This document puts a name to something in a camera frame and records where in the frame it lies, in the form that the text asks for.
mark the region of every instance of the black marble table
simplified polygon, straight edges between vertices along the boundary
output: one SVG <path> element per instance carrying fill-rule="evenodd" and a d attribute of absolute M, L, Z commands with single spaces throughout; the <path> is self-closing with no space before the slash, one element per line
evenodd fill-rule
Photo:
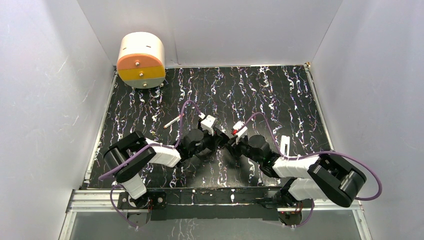
<path fill-rule="evenodd" d="M 179 115 L 188 99 L 195 101 L 206 115 L 216 117 L 217 126 L 227 134 L 237 121 L 263 112 L 278 141 L 282 135 L 290 137 L 291 156 L 330 148 L 305 68 L 290 65 L 170 68 L 166 71 L 164 87 L 143 90 L 131 88 L 118 77 L 97 153 L 135 130 L 151 140 L 174 143 L 179 134 L 178 124 L 167 129 L 164 125 Z M 185 115 L 183 135 L 195 128 L 198 120 L 192 105 L 186 108 Z M 261 116 L 249 125 L 248 135 L 254 134 L 264 135 L 271 141 Z M 101 154 L 97 154 L 86 187 L 110 189 L 113 179 L 98 180 L 108 170 Z M 180 168 L 148 164 L 140 175 L 148 188 L 242 188 L 281 184 L 280 179 L 262 174 L 256 163 L 243 156 L 234 159 L 225 149 L 194 157 Z"/>

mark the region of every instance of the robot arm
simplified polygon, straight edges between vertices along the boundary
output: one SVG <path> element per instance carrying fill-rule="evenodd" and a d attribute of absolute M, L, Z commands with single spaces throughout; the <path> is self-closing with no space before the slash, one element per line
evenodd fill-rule
<path fill-rule="evenodd" d="M 145 206 L 149 196 L 146 194 L 148 191 L 139 172 L 147 163 L 173 168 L 206 149 L 214 151 L 217 147 L 222 147 L 229 138 L 215 127 L 216 122 L 213 116 L 205 117 L 202 114 L 197 128 L 184 136 L 176 148 L 173 146 L 148 147 L 113 175 L 116 182 L 123 185 L 137 207 Z M 103 159 L 110 169 L 114 169 L 130 158 L 129 153 L 138 152 L 151 143 L 155 142 L 146 138 L 140 131 L 135 131 L 111 145 L 102 154 Z"/>
<path fill-rule="evenodd" d="M 247 128 L 233 127 L 234 137 L 227 148 L 233 156 L 246 156 L 259 164 L 259 169 L 271 178 L 291 178 L 281 189 L 284 202 L 290 204 L 305 199 L 329 199 L 348 208 L 367 178 L 358 168 L 341 156 L 321 154 L 302 160 L 287 160 L 271 150 L 262 135 L 247 137 Z"/>

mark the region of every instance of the white marker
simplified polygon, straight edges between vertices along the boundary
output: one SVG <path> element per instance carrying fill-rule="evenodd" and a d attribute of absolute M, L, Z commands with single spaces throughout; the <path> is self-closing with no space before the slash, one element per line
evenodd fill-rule
<path fill-rule="evenodd" d="M 167 129 L 169 126 L 171 126 L 172 124 L 174 124 L 176 121 L 180 120 L 180 116 L 178 115 L 176 118 L 174 118 L 172 121 L 168 122 L 165 126 L 163 126 L 163 129 Z"/>

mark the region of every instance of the white wall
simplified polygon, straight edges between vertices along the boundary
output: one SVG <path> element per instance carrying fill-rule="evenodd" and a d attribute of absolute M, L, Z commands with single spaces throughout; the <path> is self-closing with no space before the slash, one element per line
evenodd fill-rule
<path fill-rule="evenodd" d="M 0 238 L 59 237 L 113 67 L 76 0 L 0 7 Z"/>
<path fill-rule="evenodd" d="M 78 0 L 110 61 L 122 38 L 150 32 L 166 65 L 303 64 L 342 0 Z"/>
<path fill-rule="evenodd" d="M 424 239 L 423 13 L 420 0 L 344 0 L 312 62 L 335 149 L 382 179 L 364 203 L 376 240 Z"/>

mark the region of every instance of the toy dresser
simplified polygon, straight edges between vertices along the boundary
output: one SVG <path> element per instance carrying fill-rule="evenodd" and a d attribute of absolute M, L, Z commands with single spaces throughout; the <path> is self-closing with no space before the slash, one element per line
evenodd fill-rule
<path fill-rule="evenodd" d="M 163 86 L 165 49 L 161 40 L 148 32 L 133 32 L 123 37 L 116 69 L 129 86 L 148 89 Z"/>

